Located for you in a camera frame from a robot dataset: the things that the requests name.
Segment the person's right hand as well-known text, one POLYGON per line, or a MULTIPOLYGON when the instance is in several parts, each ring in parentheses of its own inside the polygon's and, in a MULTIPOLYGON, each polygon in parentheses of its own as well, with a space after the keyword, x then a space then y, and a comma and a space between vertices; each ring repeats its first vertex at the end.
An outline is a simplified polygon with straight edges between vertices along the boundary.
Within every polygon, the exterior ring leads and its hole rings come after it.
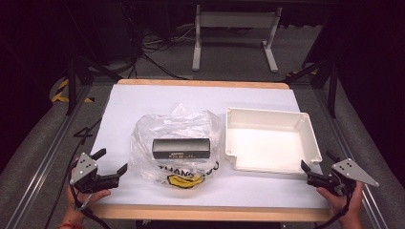
MULTIPOLYGON (((331 194, 327 189, 323 187, 318 187, 316 191, 328 202, 330 205, 331 210, 336 214, 339 210, 341 210, 346 202, 346 197, 337 197, 331 194)), ((360 221, 360 212, 362 209, 362 191, 363 191, 363 183, 360 181, 356 182, 356 187, 352 194, 352 199, 350 201, 349 210, 345 216, 341 217, 338 221, 360 221)))

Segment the black rectangular box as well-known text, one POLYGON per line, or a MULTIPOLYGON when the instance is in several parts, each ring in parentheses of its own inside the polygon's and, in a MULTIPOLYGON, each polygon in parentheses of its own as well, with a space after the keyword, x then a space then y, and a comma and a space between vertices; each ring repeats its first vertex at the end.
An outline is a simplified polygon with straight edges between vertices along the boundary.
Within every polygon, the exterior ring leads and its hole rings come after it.
POLYGON ((210 158, 209 138, 157 138, 153 140, 154 159, 210 158))

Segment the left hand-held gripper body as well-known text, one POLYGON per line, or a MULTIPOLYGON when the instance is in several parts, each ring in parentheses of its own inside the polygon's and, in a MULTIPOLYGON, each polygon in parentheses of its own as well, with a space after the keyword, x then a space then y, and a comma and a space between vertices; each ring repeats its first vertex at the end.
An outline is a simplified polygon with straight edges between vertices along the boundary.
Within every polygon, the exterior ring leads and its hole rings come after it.
POLYGON ((117 172, 106 176, 99 175, 97 173, 98 164, 96 160, 91 159, 91 155, 82 153, 74 163, 74 168, 70 184, 81 193, 93 194, 118 187, 120 176, 117 175, 117 172))

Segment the white metal table frame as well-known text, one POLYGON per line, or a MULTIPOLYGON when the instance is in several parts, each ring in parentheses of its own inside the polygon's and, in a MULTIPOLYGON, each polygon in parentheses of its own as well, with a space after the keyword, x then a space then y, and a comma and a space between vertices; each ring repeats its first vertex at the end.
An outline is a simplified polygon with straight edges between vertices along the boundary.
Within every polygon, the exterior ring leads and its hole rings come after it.
POLYGON ((262 46, 270 71, 277 73, 278 66, 271 47, 282 11, 282 8, 277 8, 273 12, 205 11, 202 10, 201 5, 198 5, 195 16, 195 46, 192 70, 197 72, 201 65, 201 28, 252 28, 269 29, 268 39, 262 42, 262 46))

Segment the white paper sheet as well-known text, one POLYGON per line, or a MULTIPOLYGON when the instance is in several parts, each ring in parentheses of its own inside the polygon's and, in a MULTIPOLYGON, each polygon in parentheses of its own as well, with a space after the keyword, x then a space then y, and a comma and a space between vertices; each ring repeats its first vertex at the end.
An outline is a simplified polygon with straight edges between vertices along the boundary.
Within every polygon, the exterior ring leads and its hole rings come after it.
MULTIPOLYGON (((105 148, 99 160, 102 174, 113 173, 130 159, 130 137, 144 115, 167 115, 182 104, 195 111, 208 110, 226 119, 229 108, 301 113, 293 91, 157 85, 113 87, 94 148, 105 148)), ((236 170, 225 156, 218 174, 192 189, 166 187, 140 176, 130 167, 105 205, 280 207, 325 209, 328 204, 306 182, 306 176, 236 170)))

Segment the yellow black floor tape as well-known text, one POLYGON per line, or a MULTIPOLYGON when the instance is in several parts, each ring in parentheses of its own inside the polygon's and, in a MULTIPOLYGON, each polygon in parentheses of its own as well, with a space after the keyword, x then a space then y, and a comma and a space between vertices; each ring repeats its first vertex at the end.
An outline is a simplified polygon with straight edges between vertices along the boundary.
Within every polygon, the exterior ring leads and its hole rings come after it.
POLYGON ((52 102, 68 102, 69 101, 69 97, 68 96, 63 96, 63 92, 65 90, 65 88, 68 86, 69 83, 69 79, 67 77, 65 77, 62 82, 60 83, 59 87, 57 88, 54 96, 52 97, 52 102))

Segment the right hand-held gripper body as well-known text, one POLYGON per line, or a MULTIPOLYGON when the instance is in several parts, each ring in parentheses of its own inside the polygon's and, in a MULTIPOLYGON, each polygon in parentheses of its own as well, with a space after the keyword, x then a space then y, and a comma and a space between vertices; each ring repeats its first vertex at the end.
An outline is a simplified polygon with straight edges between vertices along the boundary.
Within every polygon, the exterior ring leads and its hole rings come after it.
POLYGON ((307 167, 307 184, 323 187, 335 196, 352 194, 357 181, 379 186, 379 183, 351 158, 332 164, 328 175, 314 173, 310 167, 307 167))

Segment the aluminium rail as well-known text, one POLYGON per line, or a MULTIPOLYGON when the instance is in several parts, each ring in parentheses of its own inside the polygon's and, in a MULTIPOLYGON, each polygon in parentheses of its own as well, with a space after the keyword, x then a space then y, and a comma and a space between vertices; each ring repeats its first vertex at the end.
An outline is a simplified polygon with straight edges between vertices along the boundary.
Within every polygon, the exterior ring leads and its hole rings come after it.
MULTIPOLYGON (((344 133, 342 132, 342 129, 338 123, 338 120, 330 114, 327 96, 324 94, 322 90, 314 90, 314 94, 317 98, 318 103, 320 104, 324 116, 326 117, 331 127, 331 131, 333 132, 333 135, 337 140, 339 152, 344 157, 350 158, 355 162, 357 162, 357 158, 354 156, 353 150, 351 149, 349 142, 345 138, 344 133)), ((369 220, 373 225, 373 229, 389 229, 375 201, 371 188, 372 186, 369 184, 364 185, 363 190, 364 198, 362 200, 362 204, 365 207, 369 220)))
POLYGON ((90 90, 78 90, 78 104, 69 114, 66 104, 53 105, 11 158, 0 175, 0 229, 22 228, 90 90))

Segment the black metal stand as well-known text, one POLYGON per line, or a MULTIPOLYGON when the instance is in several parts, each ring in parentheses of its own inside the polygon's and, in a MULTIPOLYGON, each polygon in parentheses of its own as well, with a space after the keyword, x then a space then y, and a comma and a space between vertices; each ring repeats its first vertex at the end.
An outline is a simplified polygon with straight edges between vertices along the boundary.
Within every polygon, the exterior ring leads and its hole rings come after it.
POLYGON ((321 89, 327 81, 330 82, 327 107, 331 117, 336 118, 335 98, 338 77, 336 66, 333 61, 322 60, 311 64, 297 73, 291 73, 289 76, 283 79, 282 82, 290 84, 298 80, 299 78, 312 73, 313 71, 316 71, 314 78, 310 81, 310 85, 313 89, 321 89))
POLYGON ((80 99, 76 92, 77 83, 79 80, 83 88, 90 87, 95 81, 95 75, 91 73, 89 68, 92 67, 97 71, 101 72, 103 75, 108 76, 113 79, 115 82, 118 82, 121 79, 117 73, 114 73, 111 70, 103 67, 102 65, 96 63, 94 60, 84 57, 76 56, 71 58, 71 62, 68 65, 68 112, 67 115, 70 115, 74 110, 80 99))

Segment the white plastic tray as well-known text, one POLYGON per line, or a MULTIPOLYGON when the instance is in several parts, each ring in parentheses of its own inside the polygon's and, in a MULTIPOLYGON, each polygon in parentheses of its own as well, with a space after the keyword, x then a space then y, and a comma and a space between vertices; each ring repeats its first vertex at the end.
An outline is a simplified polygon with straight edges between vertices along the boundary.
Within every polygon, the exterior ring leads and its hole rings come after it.
POLYGON ((323 161, 306 113, 229 108, 225 156, 236 170, 302 175, 323 161))

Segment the clear plastic bag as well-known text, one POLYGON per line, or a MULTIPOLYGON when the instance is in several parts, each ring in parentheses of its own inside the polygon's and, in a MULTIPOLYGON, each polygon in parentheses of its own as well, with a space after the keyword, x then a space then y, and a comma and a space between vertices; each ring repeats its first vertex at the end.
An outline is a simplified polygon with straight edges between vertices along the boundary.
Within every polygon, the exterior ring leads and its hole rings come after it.
POLYGON ((138 120, 130 140, 135 170, 164 186, 192 189, 215 177, 224 151, 224 123, 208 110, 195 111, 178 105, 170 114, 146 114, 138 120), (157 138, 209 138, 210 158, 154 159, 157 138))

